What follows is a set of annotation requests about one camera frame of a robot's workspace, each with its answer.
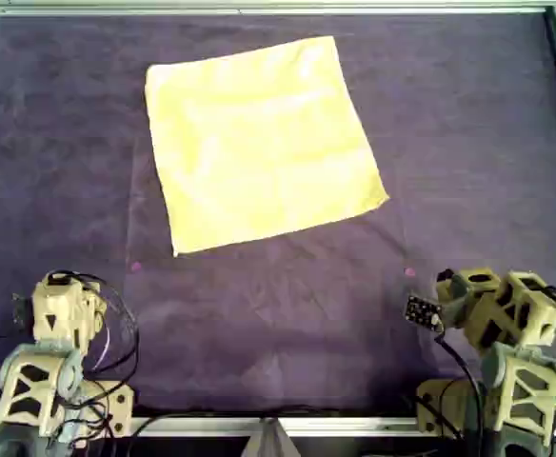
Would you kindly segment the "right gripper beige body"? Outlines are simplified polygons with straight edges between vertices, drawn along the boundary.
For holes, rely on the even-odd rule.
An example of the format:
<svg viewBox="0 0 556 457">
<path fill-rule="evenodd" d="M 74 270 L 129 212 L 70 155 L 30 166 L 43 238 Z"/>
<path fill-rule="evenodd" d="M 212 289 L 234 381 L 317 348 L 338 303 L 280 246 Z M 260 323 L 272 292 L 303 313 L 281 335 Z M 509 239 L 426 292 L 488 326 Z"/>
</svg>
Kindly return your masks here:
<svg viewBox="0 0 556 457">
<path fill-rule="evenodd" d="M 481 354 L 494 343 L 513 348 L 550 346 L 556 333 L 556 299 L 534 272 L 511 271 L 483 293 L 467 319 L 467 340 Z"/>
</svg>

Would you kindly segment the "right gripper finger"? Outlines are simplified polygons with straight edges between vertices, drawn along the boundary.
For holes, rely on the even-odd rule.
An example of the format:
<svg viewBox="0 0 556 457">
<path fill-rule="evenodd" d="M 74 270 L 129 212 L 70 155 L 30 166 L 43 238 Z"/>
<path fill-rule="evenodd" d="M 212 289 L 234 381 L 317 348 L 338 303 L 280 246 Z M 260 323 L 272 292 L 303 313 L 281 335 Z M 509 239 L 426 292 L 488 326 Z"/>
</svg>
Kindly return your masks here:
<svg viewBox="0 0 556 457">
<path fill-rule="evenodd" d="M 495 291 L 500 277 L 490 268 L 461 269 L 454 274 L 454 296 Z"/>
<path fill-rule="evenodd" d="M 453 275 L 454 271 L 450 268 L 446 268 L 437 274 L 435 289 L 437 301 L 441 306 L 453 300 L 451 292 L 451 280 Z"/>
</svg>

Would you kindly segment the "left gripper beige body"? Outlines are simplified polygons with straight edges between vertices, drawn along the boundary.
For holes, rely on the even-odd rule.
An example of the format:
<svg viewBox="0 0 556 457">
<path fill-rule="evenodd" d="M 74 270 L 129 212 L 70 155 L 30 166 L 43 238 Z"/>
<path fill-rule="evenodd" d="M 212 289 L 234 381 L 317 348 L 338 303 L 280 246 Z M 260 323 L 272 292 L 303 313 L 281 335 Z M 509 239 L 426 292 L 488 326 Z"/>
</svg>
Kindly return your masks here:
<svg viewBox="0 0 556 457">
<path fill-rule="evenodd" d="M 76 279 L 73 273 L 50 272 L 35 285 L 31 300 L 36 343 L 89 352 L 104 325 L 105 300 L 98 283 Z"/>
</svg>

